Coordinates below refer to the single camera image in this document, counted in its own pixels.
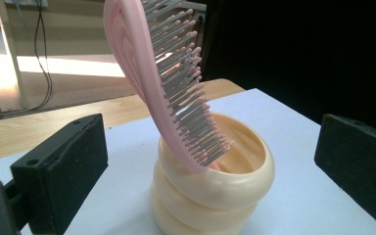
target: cream ceramic vase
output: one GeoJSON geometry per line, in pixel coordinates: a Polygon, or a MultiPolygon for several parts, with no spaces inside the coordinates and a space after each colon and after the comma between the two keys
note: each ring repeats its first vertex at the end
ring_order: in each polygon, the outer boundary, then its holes
{"type": "Polygon", "coordinates": [[[150,200],[167,235],[239,234],[274,180],[274,161],[264,140],[244,123],[212,114],[230,143],[217,160],[221,171],[191,173],[161,138],[150,200]]]}

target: pink hairbrush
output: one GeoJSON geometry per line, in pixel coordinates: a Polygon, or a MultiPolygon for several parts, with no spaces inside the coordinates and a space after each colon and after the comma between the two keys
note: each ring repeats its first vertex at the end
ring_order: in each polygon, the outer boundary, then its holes
{"type": "Polygon", "coordinates": [[[181,1],[106,0],[104,26],[109,46],[149,112],[169,149],[187,169],[202,172],[229,149],[203,98],[201,48],[189,43],[195,24],[182,11],[157,25],[181,1]]]}

